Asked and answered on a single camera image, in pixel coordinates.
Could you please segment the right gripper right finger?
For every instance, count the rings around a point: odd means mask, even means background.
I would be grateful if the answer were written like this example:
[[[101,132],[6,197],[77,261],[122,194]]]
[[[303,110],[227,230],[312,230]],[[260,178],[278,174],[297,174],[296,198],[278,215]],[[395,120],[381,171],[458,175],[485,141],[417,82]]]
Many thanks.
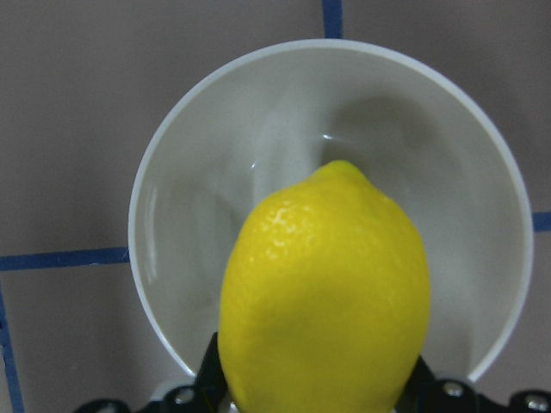
[[[438,378],[419,356],[394,412],[549,412],[550,392],[525,390],[500,404],[477,392],[470,383]]]

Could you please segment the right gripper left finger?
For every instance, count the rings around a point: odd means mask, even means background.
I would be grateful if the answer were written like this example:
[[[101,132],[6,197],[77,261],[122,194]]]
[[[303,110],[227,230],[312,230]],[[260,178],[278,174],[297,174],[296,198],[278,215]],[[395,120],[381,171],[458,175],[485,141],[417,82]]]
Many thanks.
[[[218,412],[228,386],[222,372],[218,350],[218,333],[213,333],[203,355],[199,372],[189,385],[168,390],[160,398],[150,400],[138,412]],[[76,409],[77,413],[130,413],[125,402],[112,398],[89,401]]]

